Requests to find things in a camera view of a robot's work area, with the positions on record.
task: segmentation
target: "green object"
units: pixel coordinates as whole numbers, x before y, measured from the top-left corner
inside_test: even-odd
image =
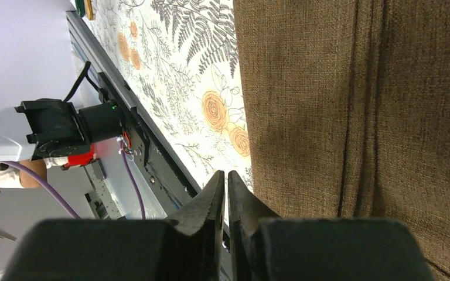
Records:
[[[77,6],[77,14],[83,18],[85,16],[85,2],[84,0],[75,0],[75,6]]]

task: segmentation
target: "brown upholstery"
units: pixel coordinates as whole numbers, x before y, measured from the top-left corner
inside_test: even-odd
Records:
[[[450,0],[236,0],[254,192],[404,222],[450,280]]]

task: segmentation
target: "red component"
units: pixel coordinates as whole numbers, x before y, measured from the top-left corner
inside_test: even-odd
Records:
[[[126,140],[127,148],[132,149],[132,143],[130,142],[130,138],[128,137],[127,132],[123,132],[121,135]]]
[[[96,159],[94,155],[94,145],[90,145],[90,151],[88,153],[68,156],[68,163],[61,166],[62,170],[68,170],[71,167],[82,167]]]

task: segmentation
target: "floral wallpaper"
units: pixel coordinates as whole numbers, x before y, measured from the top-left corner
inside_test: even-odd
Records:
[[[232,0],[93,0],[86,24],[202,186],[252,190]]]

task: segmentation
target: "white wall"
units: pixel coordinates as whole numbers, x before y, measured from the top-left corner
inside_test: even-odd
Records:
[[[0,0],[0,108],[70,91],[77,74],[64,15],[69,9],[68,0]]]
[[[68,0],[0,0],[0,108],[23,100],[64,98],[77,73],[64,11]],[[81,105],[80,94],[74,97]],[[91,189],[83,169],[50,170],[49,182],[82,216],[91,214],[83,194]],[[43,189],[5,189],[0,227],[21,237],[44,218],[67,214]],[[0,239],[0,271],[16,244]]]

